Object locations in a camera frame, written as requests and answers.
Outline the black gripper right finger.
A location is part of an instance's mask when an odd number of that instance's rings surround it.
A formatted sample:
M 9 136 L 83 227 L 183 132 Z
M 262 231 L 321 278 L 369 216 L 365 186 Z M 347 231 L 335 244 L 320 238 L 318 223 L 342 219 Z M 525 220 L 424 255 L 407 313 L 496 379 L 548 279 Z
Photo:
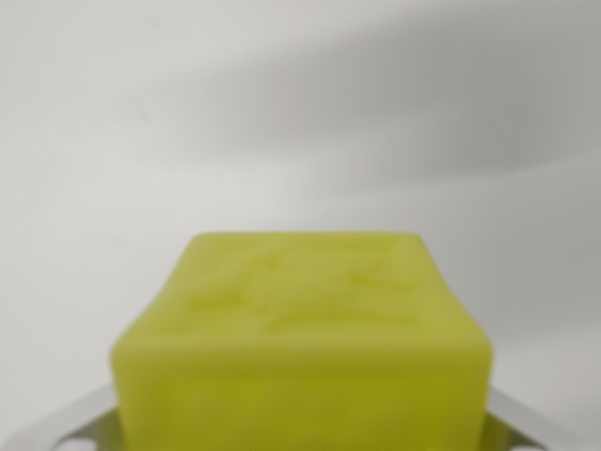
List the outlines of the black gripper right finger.
M 562 437 L 543 415 L 499 389 L 490 389 L 479 450 L 561 449 Z

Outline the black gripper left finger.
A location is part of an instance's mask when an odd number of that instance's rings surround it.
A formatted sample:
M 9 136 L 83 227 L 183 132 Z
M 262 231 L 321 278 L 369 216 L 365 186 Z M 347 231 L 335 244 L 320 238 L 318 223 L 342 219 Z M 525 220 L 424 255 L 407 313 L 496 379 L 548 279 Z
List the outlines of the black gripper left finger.
M 32 449 L 56 450 L 68 440 L 84 439 L 97 450 L 124 450 L 116 406 L 112 384 L 93 390 L 32 426 Z

